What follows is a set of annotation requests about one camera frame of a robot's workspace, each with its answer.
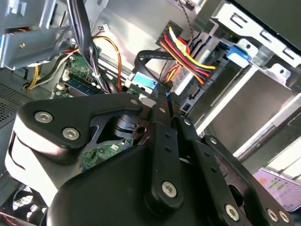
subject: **blue connector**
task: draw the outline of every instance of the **blue connector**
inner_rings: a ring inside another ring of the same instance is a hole
[[[249,65],[249,55],[238,46],[231,46],[226,57],[242,68]]]

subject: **silver screw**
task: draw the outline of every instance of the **silver screw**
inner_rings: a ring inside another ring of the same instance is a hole
[[[131,99],[131,102],[134,104],[134,105],[138,105],[138,102],[134,99]]]
[[[211,142],[212,142],[212,143],[214,143],[214,144],[217,144],[217,141],[216,141],[216,139],[214,139],[214,138],[210,138],[210,140],[211,140]]]
[[[52,115],[48,112],[37,112],[34,118],[41,123],[50,123],[53,120]]]
[[[269,217],[270,217],[273,221],[278,222],[278,217],[277,217],[277,215],[276,215],[272,210],[267,209],[267,212],[268,212]]]
[[[287,215],[282,212],[281,210],[279,211],[279,214],[281,216],[281,218],[286,222],[286,223],[290,223],[290,219],[287,217]]]
[[[234,221],[239,220],[239,214],[233,206],[231,206],[230,204],[227,204],[225,206],[225,210],[226,210],[227,214],[229,215],[229,217],[231,217],[232,220],[234,220]]]
[[[19,48],[24,48],[25,47],[25,44],[24,43],[21,43],[20,45],[19,45]]]
[[[191,125],[191,122],[190,121],[188,121],[187,119],[184,119],[184,122],[187,124],[187,125]]]
[[[160,107],[159,110],[163,113],[166,113],[165,109],[163,107]]]
[[[175,186],[172,183],[170,183],[168,181],[163,182],[162,190],[170,198],[174,198],[177,195],[177,189],[175,188]]]
[[[63,130],[63,136],[68,140],[77,140],[79,138],[79,132],[75,128],[65,128]]]

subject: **ventilation grille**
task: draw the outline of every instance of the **ventilation grille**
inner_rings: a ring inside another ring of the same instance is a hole
[[[15,113],[16,109],[13,106],[0,103],[0,122],[4,121]]]
[[[7,87],[0,83],[0,97],[9,101],[10,103],[20,106],[31,101],[27,96]]]
[[[15,119],[19,106],[29,101],[27,96],[0,83],[0,128]]]

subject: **black ribbon cable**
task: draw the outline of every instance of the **black ribbon cable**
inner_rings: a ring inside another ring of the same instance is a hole
[[[174,60],[174,58],[167,52],[154,51],[154,50],[142,50],[137,54],[134,62],[136,70],[152,78],[156,82],[161,83],[161,81],[153,73],[151,73],[150,70],[145,66],[145,64],[149,62],[150,59]]]

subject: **fan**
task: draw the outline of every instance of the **fan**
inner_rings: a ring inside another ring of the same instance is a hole
[[[41,195],[27,187],[22,186],[13,193],[4,204],[5,213],[34,225],[40,225],[44,217],[44,208],[47,208]]]

